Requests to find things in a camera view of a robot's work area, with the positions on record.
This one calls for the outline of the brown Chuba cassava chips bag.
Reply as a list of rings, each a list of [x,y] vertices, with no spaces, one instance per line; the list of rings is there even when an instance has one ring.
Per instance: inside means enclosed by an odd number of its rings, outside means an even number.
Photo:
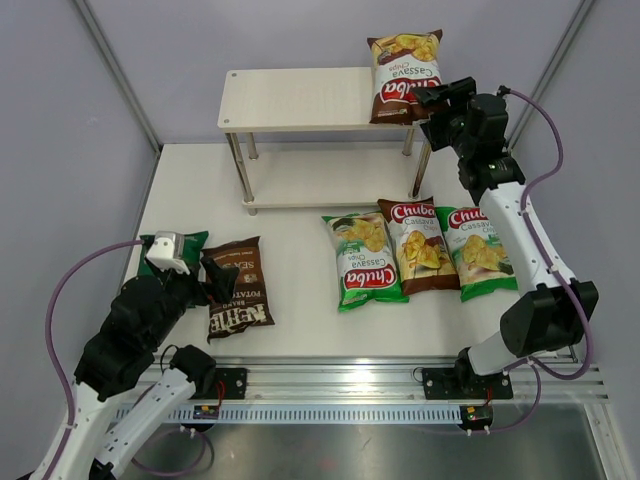
[[[442,84],[438,53],[443,31],[369,37],[372,67],[371,124],[410,125],[425,119],[412,90]]]

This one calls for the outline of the brown Chuba bag text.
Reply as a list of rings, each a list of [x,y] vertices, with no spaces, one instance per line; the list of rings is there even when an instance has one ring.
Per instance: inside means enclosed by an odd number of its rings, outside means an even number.
[[[395,254],[402,293],[459,290],[460,282],[436,215],[433,198],[379,199]]]

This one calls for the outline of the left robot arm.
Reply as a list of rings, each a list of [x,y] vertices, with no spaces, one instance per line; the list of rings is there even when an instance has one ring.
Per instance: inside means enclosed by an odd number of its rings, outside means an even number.
[[[117,479],[170,412],[191,398],[223,397],[215,360],[187,345],[117,425],[111,423],[129,391],[190,306],[227,303],[239,275],[211,258],[201,262],[207,281],[186,271],[165,280],[138,276],[112,301],[99,332],[85,345],[68,391],[68,413],[32,479]]]

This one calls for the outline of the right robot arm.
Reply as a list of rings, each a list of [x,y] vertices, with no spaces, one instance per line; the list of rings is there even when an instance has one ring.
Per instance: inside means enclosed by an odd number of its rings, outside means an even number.
[[[461,350],[449,368],[423,369],[429,400],[510,399],[511,370],[528,364],[562,379],[537,356],[579,343],[585,358],[570,379],[592,363],[589,321],[599,294],[560,258],[537,217],[530,193],[547,177],[527,182],[508,152],[505,98],[511,92],[502,86],[494,94],[479,93],[471,77],[412,90],[420,106],[434,110],[421,125],[428,145],[456,153],[459,180],[503,242],[519,287],[518,300],[502,314],[494,335]]]

